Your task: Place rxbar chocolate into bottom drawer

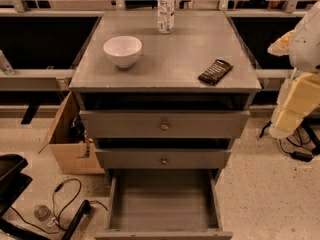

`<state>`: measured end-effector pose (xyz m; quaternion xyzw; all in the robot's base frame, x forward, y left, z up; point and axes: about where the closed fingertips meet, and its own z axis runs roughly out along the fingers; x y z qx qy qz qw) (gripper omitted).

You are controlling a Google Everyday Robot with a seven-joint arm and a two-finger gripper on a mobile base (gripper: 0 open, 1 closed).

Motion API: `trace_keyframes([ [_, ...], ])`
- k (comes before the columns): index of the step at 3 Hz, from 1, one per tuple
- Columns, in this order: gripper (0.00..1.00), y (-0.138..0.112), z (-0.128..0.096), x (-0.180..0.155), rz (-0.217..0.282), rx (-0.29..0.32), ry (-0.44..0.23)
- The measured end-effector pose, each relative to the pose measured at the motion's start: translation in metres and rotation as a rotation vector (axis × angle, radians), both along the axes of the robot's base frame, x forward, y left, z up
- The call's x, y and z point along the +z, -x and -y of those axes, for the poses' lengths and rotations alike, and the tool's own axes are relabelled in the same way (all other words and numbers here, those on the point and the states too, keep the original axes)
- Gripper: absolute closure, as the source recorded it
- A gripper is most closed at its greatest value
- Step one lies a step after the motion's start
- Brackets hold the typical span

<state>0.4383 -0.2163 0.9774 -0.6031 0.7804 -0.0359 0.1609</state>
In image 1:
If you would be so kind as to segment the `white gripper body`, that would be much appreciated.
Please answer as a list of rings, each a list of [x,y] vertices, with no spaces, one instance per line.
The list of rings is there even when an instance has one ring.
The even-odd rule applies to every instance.
[[[272,43],[268,52],[288,55],[294,68],[280,87],[269,129],[273,138],[284,139],[320,104],[319,35],[291,30]]]

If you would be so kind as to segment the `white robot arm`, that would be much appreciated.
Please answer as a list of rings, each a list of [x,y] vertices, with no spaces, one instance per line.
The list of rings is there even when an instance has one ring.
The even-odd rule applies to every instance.
[[[290,136],[320,104],[320,2],[316,2],[295,28],[272,43],[268,52],[289,56],[294,68],[280,87],[269,134]]]

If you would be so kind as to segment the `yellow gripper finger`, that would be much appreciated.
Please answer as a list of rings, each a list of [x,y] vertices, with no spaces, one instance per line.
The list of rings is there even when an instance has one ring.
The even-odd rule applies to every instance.
[[[303,73],[296,79],[286,79],[271,117],[269,134],[275,139],[287,138],[319,104],[319,74]]]
[[[267,49],[267,52],[274,56],[285,56],[289,54],[289,47],[294,30],[288,31],[275,42],[273,42]]]

